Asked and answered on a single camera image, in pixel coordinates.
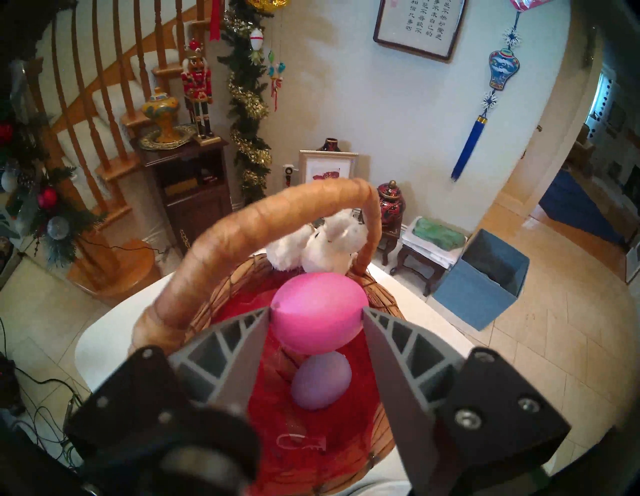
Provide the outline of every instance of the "framed painting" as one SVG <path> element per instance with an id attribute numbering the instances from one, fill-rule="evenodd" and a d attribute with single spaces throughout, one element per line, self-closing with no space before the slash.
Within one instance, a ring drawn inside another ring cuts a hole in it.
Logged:
<path id="1" fill-rule="evenodd" d="M 352 177 L 358 154 L 300 150 L 300 184 L 330 177 Z"/>
<path id="2" fill-rule="evenodd" d="M 451 59 L 465 0 L 381 0 L 373 39 L 438 60 Z"/>

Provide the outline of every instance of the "blue storage box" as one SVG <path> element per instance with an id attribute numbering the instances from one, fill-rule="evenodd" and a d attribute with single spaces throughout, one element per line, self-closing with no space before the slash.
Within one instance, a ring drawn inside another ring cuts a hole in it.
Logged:
<path id="1" fill-rule="evenodd" d="M 481 331 L 518 299 L 528 270 L 528 257 L 481 229 L 433 298 Z"/>

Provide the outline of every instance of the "staircase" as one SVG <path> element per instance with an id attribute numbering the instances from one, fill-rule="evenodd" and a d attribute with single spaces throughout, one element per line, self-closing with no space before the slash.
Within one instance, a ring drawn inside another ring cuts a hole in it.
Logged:
<path id="1" fill-rule="evenodd" d="M 147 239 L 160 250 L 170 244 L 155 185 L 141 172 L 130 140 L 150 125 L 140 107 L 152 88 L 173 90 L 181 99 L 181 83 L 172 80 L 182 72 L 185 39 L 204 41 L 210 2 L 185 0 L 189 8 L 183 11 L 182 0 L 175 5 L 173 0 L 80 0 L 58 14 L 38 43 L 29 85 L 38 96 L 38 110 L 52 116 L 51 159 L 57 166 L 76 167 L 73 185 L 87 208 L 106 215 L 100 229 L 109 244 L 150 246 L 140 241 Z M 170 20 L 163 23 L 163 17 Z M 188 121 L 188 115 L 182 120 Z M 118 260 L 108 257 L 104 264 L 110 271 L 103 267 L 96 275 L 80 260 L 68 278 L 109 303 L 153 282 L 157 268 L 150 250 L 113 251 Z M 100 265 L 99 256 L 81 253 Z M 122 273 L 105 279 L 116 266 Z M 137 273 L 133 278 L 132 270 Z"/>

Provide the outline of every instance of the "stuffed toy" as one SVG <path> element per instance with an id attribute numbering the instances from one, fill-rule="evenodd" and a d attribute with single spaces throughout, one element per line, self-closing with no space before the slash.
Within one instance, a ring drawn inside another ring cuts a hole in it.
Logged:
<path id="1" fill-rule="evenodd" d="M 293 270 L 301 266 L 302 251 L 316 230 L 307 224 L 288 236 L 266 246 L 267 260 L 276 270 Z"/>
<path id="2" fill-rule="evenodd" d="M 353 257 L 367 242 L 367 227 L 342 210 L 324 219 L 302 251 L 305 272 L 334 272 L 345 275 Z"/>

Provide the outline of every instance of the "basket handle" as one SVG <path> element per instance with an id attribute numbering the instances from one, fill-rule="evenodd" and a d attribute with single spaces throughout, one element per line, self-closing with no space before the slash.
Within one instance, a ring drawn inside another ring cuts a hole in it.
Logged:
<path id="1" fill-rule="evenodd" d="M 129 353 L 150 344 L 166 354 L 178 350 L 202 303 L 238 264 L 304 224 L 359 207 L 369 232 L 351 270 L 363 275 L 382 235 L 378 192 L 363 179 L 316 180 L 287 188 L 220 219 L 193 243 L 162 293 L 140 316 Z"/>

